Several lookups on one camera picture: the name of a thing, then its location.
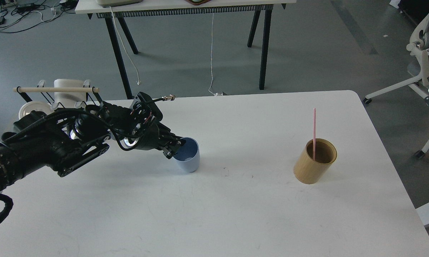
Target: robotic arm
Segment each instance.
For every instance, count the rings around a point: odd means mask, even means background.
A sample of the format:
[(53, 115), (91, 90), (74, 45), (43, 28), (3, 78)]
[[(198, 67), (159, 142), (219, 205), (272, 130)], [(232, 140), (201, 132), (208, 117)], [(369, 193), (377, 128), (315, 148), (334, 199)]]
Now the robotic arm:
[[(110, 147), (105, 141), (111, 138), (125, 151), (157, 149), (172, 158), (185, 141), (161, 123), (155, 102), (174, 99), (170, 95), (153, 100), (140, 92), (129, 108), (101, 101), (99, 106), (57, 109), (49, 115), (32, 111), (14, 123), (14, 132), (2, 135), (0, 191), (43, 166), (67, 176), (105, 153)], [(0, 201), (5, 203), (1, 223), (13, 203), (1, 193)]]

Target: black table leg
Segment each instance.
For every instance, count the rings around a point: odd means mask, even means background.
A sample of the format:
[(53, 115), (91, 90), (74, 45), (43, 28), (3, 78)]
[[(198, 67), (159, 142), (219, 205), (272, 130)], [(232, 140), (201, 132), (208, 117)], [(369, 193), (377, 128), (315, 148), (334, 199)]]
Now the black table leg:
[(272, 21), (272, 10), (265, 11), (264, 36), (262, 38), (261, 74), (259, 77), (259, 90), (264, 90), (265, 72), (267, 69), (268, 39), (270, 39), (270, 22)]
[(118, 21), (121, 24), (121, 28), (124, 31), (124, 34), (126, 35), (126, 39), (129, 42), (130, 48), (132, 49), (133, 54), (138, 54), (137, 46), (135, 45), (135, 42), (133, 41), (132, 35), (130, 34), (130, 31), (128, 30), (126, 21), (123, 17), (119, 17)]
[(259, 21), (259, 16), (261, 15), (260, 10), (254, 11), (254, 18), (252, 19), (251, 31), (249, 31), (248, 47), (251, 48), (252, 41), (254, 40), (254, 35), (256, 34), (257, 22)]
[(121, 79), (123, 80), (124, 91), (126, 92), (127, 99), (133, 99), (112, 18), (105, 18), (105, 23), (107, 24), (108, 34), (110, 35), (111, 46), (113, 47), (113, 51), (115, 52), (116, 63), (118, 64), (118, 69), (120, 69), (120, 75)]

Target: straw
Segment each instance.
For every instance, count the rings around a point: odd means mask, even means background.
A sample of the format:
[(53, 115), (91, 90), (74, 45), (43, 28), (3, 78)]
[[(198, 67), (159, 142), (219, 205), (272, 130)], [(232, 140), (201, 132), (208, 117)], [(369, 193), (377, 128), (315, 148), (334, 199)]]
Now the straw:
[(313, 108), (313, 161), (316, 161), (316, 108)]

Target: bamboo cup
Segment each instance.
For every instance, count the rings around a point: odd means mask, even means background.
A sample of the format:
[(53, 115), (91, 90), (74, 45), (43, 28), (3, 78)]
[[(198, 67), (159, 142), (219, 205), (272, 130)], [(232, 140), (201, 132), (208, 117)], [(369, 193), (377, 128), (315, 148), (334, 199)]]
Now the bamboo cup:
[(310, 140), (294, 166), (294, 175), (304, 184), (314, 184), (336, 159), (335, 146), (325, 139), (316, 138), (316, 160), (313, 160), (313, 140)]

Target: wooden dowel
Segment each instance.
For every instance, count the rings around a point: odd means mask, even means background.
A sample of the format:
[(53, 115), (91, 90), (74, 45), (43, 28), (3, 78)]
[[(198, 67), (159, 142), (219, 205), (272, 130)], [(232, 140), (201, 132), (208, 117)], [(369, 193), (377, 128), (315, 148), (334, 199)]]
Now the wooden dowel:
[(98, 93), (97, 87), (14, 87), (13, 92), (70, 92), (70, 93)]

